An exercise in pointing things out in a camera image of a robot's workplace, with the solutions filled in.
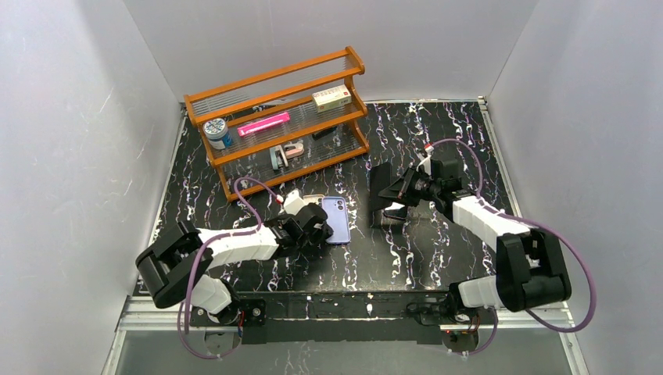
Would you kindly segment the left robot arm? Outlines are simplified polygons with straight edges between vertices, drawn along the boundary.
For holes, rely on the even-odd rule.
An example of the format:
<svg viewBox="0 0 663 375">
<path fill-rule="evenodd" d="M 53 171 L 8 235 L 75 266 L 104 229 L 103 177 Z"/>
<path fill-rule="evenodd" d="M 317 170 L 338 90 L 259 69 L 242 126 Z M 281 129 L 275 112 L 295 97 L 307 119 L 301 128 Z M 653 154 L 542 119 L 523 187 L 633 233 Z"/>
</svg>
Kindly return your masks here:
<svg viewBox="0 0 663 375">
<path fill-rule="evenodd" d="M 335 233 L 328 218 L 319 205 L 310 203 L 246 228 L 208 230 L 182 221 L 141 252 L 134 264 L 156 308 L 180 305 L 185 323 L 193 309 L 201 309 L 232 324 L 241 313 L 241 299 L 228 281 L 211 277 L 209 270 L 319 247 Z"/>
</svg>

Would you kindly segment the phone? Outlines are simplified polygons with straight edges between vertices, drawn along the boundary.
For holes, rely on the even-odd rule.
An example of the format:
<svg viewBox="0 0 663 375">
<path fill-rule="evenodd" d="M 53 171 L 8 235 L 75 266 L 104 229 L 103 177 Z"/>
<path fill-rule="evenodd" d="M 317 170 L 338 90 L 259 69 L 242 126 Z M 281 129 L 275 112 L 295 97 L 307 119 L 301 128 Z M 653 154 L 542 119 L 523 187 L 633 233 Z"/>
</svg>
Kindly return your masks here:
<svg viewBox="0 0 663 375">
<path fill-rule="evenodd" d="M 326 242 L 330 245 L 349 244 L 351 234 L 346 200 L 343 197 L 325 196 L 321 199 L 321 208 L 326 212 L 326 222 L 332 230 Z"/>
</svg>

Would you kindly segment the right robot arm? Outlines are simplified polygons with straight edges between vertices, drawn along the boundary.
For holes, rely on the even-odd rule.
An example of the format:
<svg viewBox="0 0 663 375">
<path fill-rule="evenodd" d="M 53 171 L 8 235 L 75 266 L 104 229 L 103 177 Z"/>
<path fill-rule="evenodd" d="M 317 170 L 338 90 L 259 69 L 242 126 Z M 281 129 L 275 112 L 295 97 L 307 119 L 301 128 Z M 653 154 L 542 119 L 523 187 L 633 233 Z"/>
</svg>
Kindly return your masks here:
<svg viewBox="0 0 663 375">
<path fill-rule="evenodd" d="M 465 228 L 496 253 L 495 273 L 452 283 L 445 299 L 450 313 L 480 307 L 512 312 L 563 302 L 572 295 L 561 244 L 541 228 L 503 218 L 462 182 L 456 161 L 427 161 L 394 177 L 384 162 L 369 173 L 370 207 L 389 216 L 420 201 L 433 202 L 450 222 Z"/>
</svg>

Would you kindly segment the pink phone case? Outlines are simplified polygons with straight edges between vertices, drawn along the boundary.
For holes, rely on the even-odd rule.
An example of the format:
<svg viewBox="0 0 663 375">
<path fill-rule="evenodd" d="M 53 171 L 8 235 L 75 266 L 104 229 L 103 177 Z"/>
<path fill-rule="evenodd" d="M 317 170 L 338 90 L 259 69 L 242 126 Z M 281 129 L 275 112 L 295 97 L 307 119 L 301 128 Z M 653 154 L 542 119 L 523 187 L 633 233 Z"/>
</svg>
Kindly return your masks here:
<svg viewBox="0 0 663 375">
<path fill-rule="evenodd" d="M 305 205 L 308 205 L 308 204 L 321 205 L 323 199 L 324 199 L 324 195 L 304 195 L 303 196 L 303 203 Z"/>
</svg>

